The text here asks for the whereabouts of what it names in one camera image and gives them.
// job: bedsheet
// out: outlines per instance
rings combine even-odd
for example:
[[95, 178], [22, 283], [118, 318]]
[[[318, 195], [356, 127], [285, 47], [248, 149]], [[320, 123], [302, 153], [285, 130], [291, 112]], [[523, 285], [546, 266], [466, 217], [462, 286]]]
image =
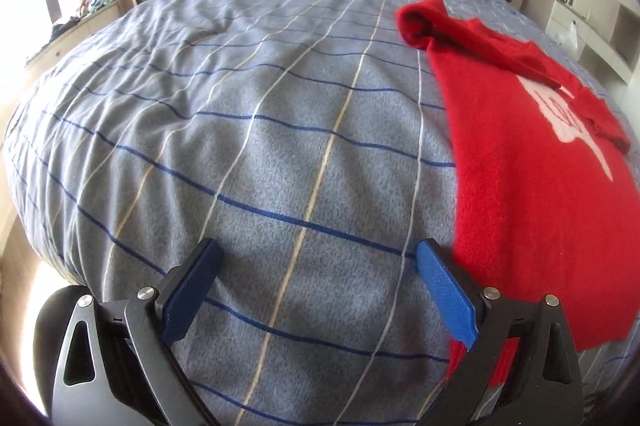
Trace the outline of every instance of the bedsheet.
[[[152, 285], [200, 237], [222, 273], [174, 354], [222, 424], [414, 424], [448, 336], [414, 247], [452, 242], [456, 165], [416, 0], [150, 0], [31, 89], [4, 156], [31, 243], [100, 299]], [[452, 16], [533, 40], [504, 0]], [[629, 166], [636, 181], [634, 141]], [[591, 402], [639, 338], [579, 355]], [[487, 392], [478, 414], [492, 408]]]

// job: white print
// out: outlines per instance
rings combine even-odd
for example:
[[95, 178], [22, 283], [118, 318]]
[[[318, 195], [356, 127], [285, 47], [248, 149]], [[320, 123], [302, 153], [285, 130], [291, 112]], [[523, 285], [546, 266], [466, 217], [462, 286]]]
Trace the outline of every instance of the white print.
[[[551, 123], [551, 126], [560, 142], [571, 143], [576, 138], [583, 140], [587, 146], [591, 148], [591, 151], [598, 158], [598, 161], [600, 161], [602, 169], [609, 180], [613, 181], [611, 170], [609, 169], [609, 165], [607, 164], [607, 160], [604, 158], [602, 151], [598, 148], [595, 141], [593, 141], [591, 134], [584, 124], [571, 111], [567, 102], [564, 101], [564, 98], [562, 98], [558, 92], [545, 84], [527, 80], [517, 74], [516, 76], [518, 76], [518, 80], [520, 80], [520, 83], [522, 83], [522, 86], [527, 93], [535, 99], [538, 107], [540, 108], [540, 112], [542, 112], [542, 115], [546, 117], [549, 123]], [[561, 90], [573, 98], [571, 93], [566, 89], [561, 87]]]

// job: metal screw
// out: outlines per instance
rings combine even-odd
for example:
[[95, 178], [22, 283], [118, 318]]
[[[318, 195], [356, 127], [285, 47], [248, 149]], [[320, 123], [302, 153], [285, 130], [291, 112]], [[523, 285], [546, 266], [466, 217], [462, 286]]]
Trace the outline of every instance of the metal screw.
[[85, 294], [81, 296], [78, 300], [78, 307], [89, 307], [94, 298], [90, 294]]
[[138, 299], [139, 300], [148, 300], [156, 293], [156, 290], [153, 287], [143, 287], [138, 291]]
[[500, 291], [495, 287], [485, 287], [482, 294], [484, 294], [484, 297], [487, 298], [487, 300], [497, 300], [500, 297]]
[[558, 305], [560, 305], [560, 300], [558, 299], [558, 296], [556, 296], [555, 294], [547, 294], [545, 296], [545, 302], [547, 305], [550, 305], [551, 307], [558, 307]]

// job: blue plaid bedsheet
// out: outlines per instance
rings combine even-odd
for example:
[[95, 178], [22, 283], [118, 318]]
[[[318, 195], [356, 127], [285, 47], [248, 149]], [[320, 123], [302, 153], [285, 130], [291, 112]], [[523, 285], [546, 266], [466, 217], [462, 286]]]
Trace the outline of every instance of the blue plaid bedsheet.
[[[9, 124], [31, 244], [101, 300], [220, 241], [222, 274], [174, 353], [222, 424], [414, 424], [442, 387], [448, 337], [414, 246], [452, 242], [456, 165], [429, 61], [396, 31], [414, 1], [150, 0], [45, 74]], [[537, 42], [629, 129], [504, 0], [444, 1]], [[639, 162], [634, 143], [636, 180]], [[580, 354], [587, 395], [637, 329]]]

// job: clothes on windowsill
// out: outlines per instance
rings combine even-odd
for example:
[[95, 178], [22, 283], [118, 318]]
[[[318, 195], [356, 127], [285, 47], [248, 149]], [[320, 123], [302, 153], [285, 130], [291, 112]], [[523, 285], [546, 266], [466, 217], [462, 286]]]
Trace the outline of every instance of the clothes on windowsill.
[[89, 16], [113, 1], [114, 0], [81, 0], [80, 6], [78, 6], [76, 10], [76, 16], [80, 18]]
[[77, 26], [78, 22], [80, 22], [80, 18], [78, 16], [70, 16], [66, 22], [56, 22], [53, 24], [51, 27], [51, 38], [49, 38], [49, 44], [69, 29]]

